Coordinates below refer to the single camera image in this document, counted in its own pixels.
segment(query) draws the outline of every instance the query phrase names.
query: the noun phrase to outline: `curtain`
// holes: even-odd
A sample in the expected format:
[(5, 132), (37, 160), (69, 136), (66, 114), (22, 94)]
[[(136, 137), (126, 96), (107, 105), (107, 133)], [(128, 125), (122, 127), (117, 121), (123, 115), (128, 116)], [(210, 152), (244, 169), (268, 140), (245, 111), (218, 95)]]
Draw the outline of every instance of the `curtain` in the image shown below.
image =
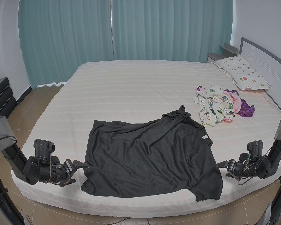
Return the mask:
[(32, 88), (68, 81), (86, 62), (114, 59), (110, 0), (20, 0), (19, 36)]
[(232, 0), (112, 0), (115, 60), (206, 62), (230, 43)]

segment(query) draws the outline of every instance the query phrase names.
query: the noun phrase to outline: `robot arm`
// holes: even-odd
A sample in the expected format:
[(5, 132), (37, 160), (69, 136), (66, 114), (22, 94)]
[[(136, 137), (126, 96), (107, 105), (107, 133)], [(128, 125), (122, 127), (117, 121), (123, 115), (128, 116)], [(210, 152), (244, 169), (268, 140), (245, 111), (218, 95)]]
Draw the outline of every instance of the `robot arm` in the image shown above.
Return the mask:
[(240, 181), (249, 177), (265, 179), (276, 173), (281, 159), (281, 121), (274, 137), (274, 143), (268, 155), (262, 156), (263, 143), (261, 140), (247, 144), (249, 153), (242, 153), (239, 161), (235, 159), (218, 163), (216, 167), (226, 168), (226, 176)]
[(34, 185), (40, 181), (64, 187), (76, 182), (71, 177), (77, 169), (88, 167), (85, 163), (77, 160), (71, 162), (70, 159), (61, 164), (58, 157), (52, 156), (55, 151), (54, 143), (40, 139), (36, 139), (33, 144), (35, 156), (27, 159), (13, 136), (6, 117), (0, 116), (0, 151), (15, 175), (26, 183)]

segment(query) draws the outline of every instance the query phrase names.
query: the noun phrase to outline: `pillow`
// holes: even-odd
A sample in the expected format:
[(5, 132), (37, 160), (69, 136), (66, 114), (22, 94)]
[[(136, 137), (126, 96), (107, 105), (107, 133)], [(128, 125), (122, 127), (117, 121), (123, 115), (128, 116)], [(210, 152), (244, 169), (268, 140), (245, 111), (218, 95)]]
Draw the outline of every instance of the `pillow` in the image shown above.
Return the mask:
[(232, 81), (241, 90), (268, 89), (270, 84), (253, 69), (242, 56), (219, 59), (214, 62), (220, 69), (226, 71)]

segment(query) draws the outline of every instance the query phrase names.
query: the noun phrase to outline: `tiled floor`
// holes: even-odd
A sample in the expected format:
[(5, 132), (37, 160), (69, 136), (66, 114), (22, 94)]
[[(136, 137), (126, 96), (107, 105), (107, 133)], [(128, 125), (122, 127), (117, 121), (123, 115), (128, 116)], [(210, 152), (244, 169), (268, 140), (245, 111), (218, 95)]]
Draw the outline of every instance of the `tiled floor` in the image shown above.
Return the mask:
[[(8, 122), (13, 129), (21, 148), (28, 138), (36, 121), (61, 87), (62, 86), (52, 86), (34, 89), (9, 116)], [(8, 188), (8, 194), (14, 204), (22, 208), (29, 215), (33, 225), (103, 225), (122, 220), (120, 217), (103, 217), (74, 213), (25, 198), (14, 184), (11, 177), (11, 167), (3, 156), (0, 156), (0, 179)], [(247, 223), (252, 225), (257, 223), (268, 203), (274, 198), (279, 186), (280, 182), (277, 180), (265, 188), (257, 190), (230, 204), (216, 209), (183, 216), (150, 218), (149, 221), (151, 225), (242, 225)], [(146, 225), (147, 220), (134, 218), (123, 221), (119, 224)]]

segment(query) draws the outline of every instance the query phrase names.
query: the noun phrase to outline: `black t-shirt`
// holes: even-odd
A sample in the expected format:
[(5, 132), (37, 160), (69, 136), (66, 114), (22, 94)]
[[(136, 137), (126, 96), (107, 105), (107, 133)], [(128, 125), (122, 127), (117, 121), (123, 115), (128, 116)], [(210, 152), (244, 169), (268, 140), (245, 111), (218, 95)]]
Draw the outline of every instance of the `black t-shirt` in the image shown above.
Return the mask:
[(219, 200), (223, 187), (205, 127), (182, 105), (148, 123), (94, 121), (81, 190), (139, 197), (189, 189), (197, 201)]

